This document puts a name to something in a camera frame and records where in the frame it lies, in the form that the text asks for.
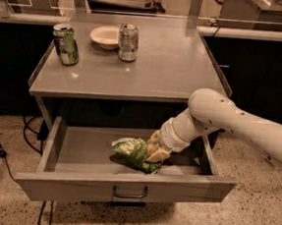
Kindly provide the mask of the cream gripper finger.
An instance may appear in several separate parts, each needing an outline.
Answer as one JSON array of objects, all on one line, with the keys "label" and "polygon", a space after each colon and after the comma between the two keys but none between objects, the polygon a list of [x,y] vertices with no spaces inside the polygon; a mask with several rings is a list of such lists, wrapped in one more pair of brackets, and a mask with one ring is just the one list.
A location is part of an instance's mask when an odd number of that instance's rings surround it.
[{"label": "cream gripper finger", "polygon": [[163,161],[166,158],[169,158],[171,155],[171,150],[159,145],[159,143],[151,143],[147,144],[147,152],[148,157],[146,158],[146,162],[156,163],[158,161]]},{"label": "cream gripper finger", "polygon": [[148,138],[147,142],[150,144],[157,144],[159,143],[159,136],[160,136],[160,131],[157,130]]}]

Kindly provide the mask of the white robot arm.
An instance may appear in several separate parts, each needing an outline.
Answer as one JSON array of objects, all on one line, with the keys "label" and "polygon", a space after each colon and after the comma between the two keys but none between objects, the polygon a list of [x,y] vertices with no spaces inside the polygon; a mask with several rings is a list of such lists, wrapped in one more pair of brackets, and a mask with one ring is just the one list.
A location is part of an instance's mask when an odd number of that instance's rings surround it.
[{"label": "white robot arm", "polygon": [[282,166],[282,125],[243,111],[231,99],[210,88],[193,92],[188,108],[164,122],[150,137],[146,161],[163,161],[172,152],[184,150],[193,140],[216,130],[229,132]]}]

